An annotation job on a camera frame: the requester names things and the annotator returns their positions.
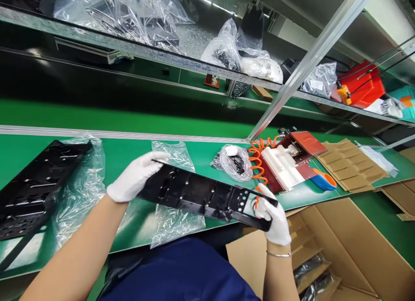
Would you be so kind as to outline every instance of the silver bangle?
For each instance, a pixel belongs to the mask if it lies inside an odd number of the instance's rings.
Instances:
[[[273,253],[269,253],[268,250],[267,250],[267,254],[269,254],[270,256],[276,256],[276,257],[280,257],[280,258],[291,258],[291,253],[288,253],[286,255],[276,255],[276,254],[273,254]]]

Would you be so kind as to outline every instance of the teal container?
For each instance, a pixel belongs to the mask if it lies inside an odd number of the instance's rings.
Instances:
[[[405,86],[389,93],[389,95],[406,105],[412,103],[412,106],[402,110],[402,120],[415,123],[415,88],[412,86]]]

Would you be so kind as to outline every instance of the wire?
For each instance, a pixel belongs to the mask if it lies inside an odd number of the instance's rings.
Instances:
[[[367,84],[368,82],[370,82],[372,79],[380,76],[382,73],[385,73],[388,69],[394,67],[395,65],[401,63],[402,61],[404,61],[405,59],[409,58],[410,56],[412,56],[413,54],[415,54],[415,51],[411,52],[410,54],[404,56],[402,59],[398,60],[397,62],[395,62],[394,64],[392,64],[391,66],[388,66],[386,69],[384,69],[383,71],[379,72],[378,74],[376,74],[375,76],[373,76],[372,78],[368,79],[367,81],[365,81],[363,84],[361,84],[359,87],[357,87],[352,93],[350,93],[350,95],[353,95],[356,91],[358,91],[362,86],[364,86],[365,84]]]
[[[264,183],[263,183],[264,185],[267,185],[268,184],[268,179],[265,178],[265,177],[262,177],[262,175],[264,174],[265,170],[264,170],[263,167],[261,167],[261,165],[262,165],[262,160],[260,159],[260,157],[261,157],[261,151],[263,149],[265,149],[266,147],[270,146],[270,145],[271,145],[272,148],[274,148],[278,144],[278,142],[277,142],[278,137],[279,136],[276,136],[274,138],[274,141],[272,141],[271,138],[268,137],[268,139],[267,139],[267,145],[265,145],[264,139],[262,139],[262,138],[259,139],[259,143],[257,141],[252,141],[252,143],[251,143],[252,148],[248,149],[248,152],[253,153],[254,155],[255,154],[258,154],[257,156],[252,156],[252,157],[249,158],[250,161],[257,161],[258,162],[258,164],[256,166],[251,166],[251,169],[252,170],[254,170],[254,169],[260,170],[260,172],[258,174],[256,174],[256,175],[254,175],[252,178],[253,179],[258,179],[258,180],[264,180]],[[261,189],[259,188],[259,186],[255,187],[255,189],[258,192],[262,192]]]
[[[404,45],[404,44],[406,44],[407,42],[409,42],[411,39],[413,39],[415,37],[415,35],[413,35],[412,37],[410,37],[410,38],[408,38],[407,40],[405,40],[403,43],[400,43],[399,45],[397,45],[396,47],[394,47],[394,48],[392,48],[391,50],[389,50],[387,53],[385,53],[385,54],[383,54],[383,55],[381,55],[380,57],[378,57],[376,60],[373,60],[372,62],[369,62],[367,65],[365,65],[364,67],[362,67],[361,69],[359,69],[359,70],[357,70],[357,71],[355,71],[355,72],[353,72],[352,74],[350,74],[350,75],[347,75],[347,76],[345,76],[345,77],[341,77],[341,78],[339,78],[338,80],[342,80],[342,79],[345,79],[345,78],[348,78],[348,77],[350,77],[350,76],[352,76],[352,75],[355,75],[355,74],[357,74],[357,73],[359,73],[361,70],[364,70],[365,68],[367,68],[369,65],[371,65],[371,64],[373,64],[373,63],[375,63],[375,62],[378,62],[380,59],[382,59],[383,57],[385,57],[385,56],[387,56],[387,55],[389,55],[389,54],[391,54],[392,52],[394,52],[396,49],[398,49],[399,47],[401,47],[402,45]]]

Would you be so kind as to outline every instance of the blue shirt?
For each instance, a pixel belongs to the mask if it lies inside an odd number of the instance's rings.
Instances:
[[[143,261],[102,300],[260,300],[211,246],[184,238]]]

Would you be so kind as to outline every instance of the white glove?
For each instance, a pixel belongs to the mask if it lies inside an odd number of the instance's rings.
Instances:
[[[170,157],[166,152],[149,152],[133,160],[122,174],[107,187],[107,194],[115,202],[129,202],[144,188],[146,181],[163,166],[152,160]]]
[[[262,193],[270,198],[276,199],[274,194],[262,183],[258,184]],[[255,208],[255,215],[258,218],[264,218],[271,222],[269,231],[265,233],[265,237],[274,244],[286,246],[291,243],[290,230],[288,229],[287,218],[281,203],[274,207],[265,198],[260,197]]]

